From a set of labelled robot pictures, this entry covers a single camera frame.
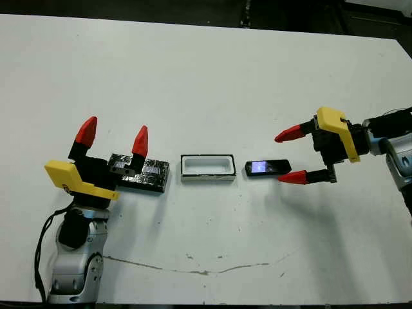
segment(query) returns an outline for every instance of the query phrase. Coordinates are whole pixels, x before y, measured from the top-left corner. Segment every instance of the crack on table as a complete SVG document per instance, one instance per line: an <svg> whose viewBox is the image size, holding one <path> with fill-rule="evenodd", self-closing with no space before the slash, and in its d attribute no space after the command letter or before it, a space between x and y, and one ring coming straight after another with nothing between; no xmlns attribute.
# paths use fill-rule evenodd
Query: crack on table
<svg viewBox="0 0 412 309"><path fill-rule="evenodd" d="M219 270L219 271L168 269L168 268L158 267L158 266L154 266L154 265L133 262L133 261L129 261L129 260L126 260L126 259L118 259L118 258L115 258L115 257L112 257L112 256L103 256L103 258L110 259L110 260L116 261L116 262L131 264L131 265L135 265L135 266L146 267L146 268L151 268L151 269L155 269L155 270L163 270L163 271L166 271L166 272L178 272L178 273L181 273L181 274L196 274L196 275L201 275L201 276L208 276L209 274L224 274L226 272L230 272L232 270L237 270L237 269L241 269L241 268L262 267L262 266L275 265L275 264L278 264L278 263L284 261L285 259L289 258L292 254L295 254L296 252L297 252L297 250L295 250L291 253L288 253L288 254L284 255L283 257L281 257L280 259L278 259L278 260L276 260L272 263L255 263L255 264L239 265L239 266L234 266L234 267L226 268L226 269Z"/></svg>

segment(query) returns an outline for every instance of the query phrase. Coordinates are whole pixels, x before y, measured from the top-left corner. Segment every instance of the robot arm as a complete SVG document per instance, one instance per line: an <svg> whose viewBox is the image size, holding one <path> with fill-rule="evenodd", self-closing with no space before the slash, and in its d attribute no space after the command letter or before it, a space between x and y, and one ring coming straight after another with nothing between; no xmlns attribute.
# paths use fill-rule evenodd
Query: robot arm
<svg viewBox="0 0 412 309"><path fill-rule="evenodd" d="M278 178L281 182L309 184L336 182L333 165L349 159L359 162L360 155L386 155L386 163L412 214L412 108L351 124L341 111L319 108L309 122L291 127L275 137L276 142L295 140L312 134L314 149L321 153L326 169L292 172Z"/></svg>
<svg viewBox="0 0 412 309"><path fill-rule="evenodd" d="M108 162L86 156L96 134L97 118L80 128L69 153L70 162L50 160L44 167L52 182L73 196L73 202L56 211L45 223L35 254L35 283L42 301L53 304L95 303L103 272L103 247L108 236L109 203L118 199L115 191L124 174L140 174L147 155L147 127L142 126L132 148L129 165L109 168ZM39 273L41 241L51 220L66 213L56 235L57 259L50 293Z"/></svg>

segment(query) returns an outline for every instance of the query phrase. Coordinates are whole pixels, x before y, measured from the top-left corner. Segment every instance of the black cable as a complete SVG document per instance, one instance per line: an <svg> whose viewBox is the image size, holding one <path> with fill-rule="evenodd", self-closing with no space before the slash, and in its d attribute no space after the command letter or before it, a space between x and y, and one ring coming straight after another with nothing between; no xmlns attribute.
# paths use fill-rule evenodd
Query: black cable
<svg viewBox="0 0 412 309"><path fill-rule="evenodd" d="M59 210L55 211L49 218L47 218L47 220L46 220L46 222L44 222L43 228L41 230L40 237L39 237L39 242L37 243L36 251L35 251L35 254L34 254L34 281L35 281L36 289L38 289L40 291L41 301L43 302L43 304L46 303L46 291L44 290L43 281L41 279L41 275L40 275L40 272L39 272L40 256L41 256L41 243L43 241L44 234L46 233L46 231L48 230L50 225L52 225L54 217L58 216L60 214L64 214L66 211L68 211L71 208L72 205L73 205L73 202L71 202L66 208L59 209Z"/></svg>

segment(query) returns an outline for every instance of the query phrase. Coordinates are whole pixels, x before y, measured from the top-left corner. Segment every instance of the red fingertip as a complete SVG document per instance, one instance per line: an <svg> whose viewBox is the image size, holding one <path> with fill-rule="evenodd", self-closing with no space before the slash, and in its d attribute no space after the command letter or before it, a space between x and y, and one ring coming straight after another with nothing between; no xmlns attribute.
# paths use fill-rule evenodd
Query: red fingertip
<svg viewBox="0 0 412 309"><path fill-rule="evenodd" d="M92 116L83 123L76 135L75 141L87 147L93 145L96 136L97 117Z"/></svg>
<svg viewBox="0 0 412 309"><path fill-rule="evenodd" d="M291 172L277 178L280 182L295 183L297 185L307 185L306 171Z"/></svg>
<svg viewBox="0 0 412 309"><path fill-rule="evenodd" d="M147 127L142 126L139 133L137 133L137 136L135 138L135 143L133 144L133 148L131 152L135 155L141 155L145 158L148 152L148 143L149 143L149 134L147 132Z"/></svg>
<svg viewBox="0 0 412 309"><path fill-rule="evenodd" d="M290 127L287 130L282 131L279 135L275 137L275 142L281 143L287 140L295 140L297 138L304 137L305 134L301 129L301 125L297 124L296 126Z"/></svg>

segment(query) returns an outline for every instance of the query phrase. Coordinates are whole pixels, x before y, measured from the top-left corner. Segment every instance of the black phone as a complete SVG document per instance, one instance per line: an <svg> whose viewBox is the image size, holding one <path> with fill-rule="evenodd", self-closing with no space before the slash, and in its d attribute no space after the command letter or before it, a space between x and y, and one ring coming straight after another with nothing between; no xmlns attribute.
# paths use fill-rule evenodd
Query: black phone
<svg viewBox="0 0 412 309"><path fill-rule="evenodd" d="M284 175L292 168L288 160L248 161L245 164L247 176Z"/></svg>

